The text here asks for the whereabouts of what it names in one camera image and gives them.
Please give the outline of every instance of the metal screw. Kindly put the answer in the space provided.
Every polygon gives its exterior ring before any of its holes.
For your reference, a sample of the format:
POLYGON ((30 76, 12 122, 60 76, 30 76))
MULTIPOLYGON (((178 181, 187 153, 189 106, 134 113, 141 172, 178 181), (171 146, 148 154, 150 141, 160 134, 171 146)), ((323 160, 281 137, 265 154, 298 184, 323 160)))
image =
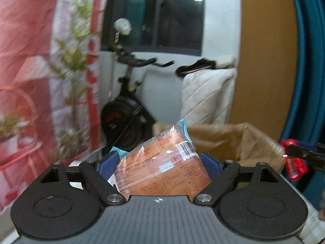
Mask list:
POLYGON ((208 194, 201 194, 196 196, 196 199, 200 202, 210 202, 212 200, 212 196, 208 194))
POLYGON ((118 195, 118 194, 112 194, 107 196, 107 201, 110 201, 112 203, 118 203, 121 202, 123 200, 123 196, 122 195, 118 195))

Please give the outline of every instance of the window frame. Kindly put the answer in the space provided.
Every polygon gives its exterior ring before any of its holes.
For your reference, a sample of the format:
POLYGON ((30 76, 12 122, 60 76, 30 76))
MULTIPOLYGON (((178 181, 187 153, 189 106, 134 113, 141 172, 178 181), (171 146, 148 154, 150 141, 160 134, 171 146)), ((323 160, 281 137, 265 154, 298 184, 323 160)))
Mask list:
MULTIPOLYGON (((105 16, 103 21, 103 34, 102 34, 102 51, 110 51, 108 45, 114 43, 115 40, 115 30, 114 22, 122 17, 123 8, 125 0, 107 0, 107 6, 105 9, 105 16)), ((202 36, 200 40, 200 49, 189 49, 189 48, 175 48, 175 47, 165 47, 157 46, 158 43, 158 31, 160 24, 160 9, 161 0, 156 0, 155 4, 155 15, 154 15, 154 32, 152 38, 152 45, 138 45, 132 46, 132 51, 134 52, 157 52, 157 53, 175 53, 175 54, 185 54, 192 56, 201 56, 203 47, 203 36, 204 36, 204 19, 205 19, 205 0, 202 2, 202 36)))

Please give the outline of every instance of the blue gripper pad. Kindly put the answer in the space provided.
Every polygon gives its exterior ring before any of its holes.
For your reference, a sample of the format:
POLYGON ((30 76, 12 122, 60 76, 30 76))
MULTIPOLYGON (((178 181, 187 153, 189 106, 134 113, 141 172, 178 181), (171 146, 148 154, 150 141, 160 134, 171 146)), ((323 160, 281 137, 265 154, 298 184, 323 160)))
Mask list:
POLYGON ((117 151, 112 151, 108 153, 105 157, 101 160, 97 161, 96 164, 96 171, 108 180, 113 173, 115 172, 116 166, 120 161, 120 155, 117 151))
POLYGON ((305 143, 305 142, 301 142, 301 141, 297 141, 297 143, 298 143, 298 146, 300 146, 300 147, 303 147, 303 148, 306 148, 308 150, 317 152, 317 148, 313 144, 305 143))
POLYGON ((222 161, 215 159, 210 153, 203 152, 201 155, 203 165, 208 172, 210 179, 214 179, 224 170, 225 166, 222 161))

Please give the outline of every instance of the snack package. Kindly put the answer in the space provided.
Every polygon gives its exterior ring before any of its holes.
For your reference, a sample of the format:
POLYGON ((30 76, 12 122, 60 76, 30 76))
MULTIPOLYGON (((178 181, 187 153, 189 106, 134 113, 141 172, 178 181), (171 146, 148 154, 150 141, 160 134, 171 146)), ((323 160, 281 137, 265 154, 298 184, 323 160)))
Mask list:
POLYGON ((129 195, 188 195, 203 190, 211 179, 187 133, 185 120, 120 154, 115 171, 116 186, 129 195))

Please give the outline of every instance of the blue fabric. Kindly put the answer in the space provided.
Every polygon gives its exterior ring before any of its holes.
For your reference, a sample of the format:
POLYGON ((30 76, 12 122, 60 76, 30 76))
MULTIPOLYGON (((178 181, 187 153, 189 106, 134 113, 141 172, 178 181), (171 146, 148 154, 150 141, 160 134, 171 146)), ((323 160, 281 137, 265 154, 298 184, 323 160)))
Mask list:
POLYGON ((298 67, 282 139, 318 142, 325 120, 325 11, 323 0, 295 0, 298 67))
POLYGON ((110 152, 103 158, 103 161, 99 161, 97 171, 108 180, 115 172, 116 166, 120 161, 120 155, 117 151, 110 152))
POLYGON ((282 131, 281 140, 286 140, 290 137, 292 127, 298 112, 300 99, 303 91, 304 73, 306 65, 306 41, 305 41, 305 27, 303 21, 303 13, 299 0, 294 0, 297 14, 297 28, 298 28, 298 66, 295 82, 295 90, 291 100, 291 107, 284 129, 282 131))
POLYGON ((224 164, 222 161, 214 159, 211 155, 208 155, 209 154, 206 152, 202 153, 201 161, 203 162, 203 165, 206 171, 208 172, 210 179, 214 179, 215 177, 221 174, 224 169, 224 164))
POLYGON ((325 173, 317 171, 303 192, 303 195, 317 209, 320 209, 322 192, 325 189, 325 173))

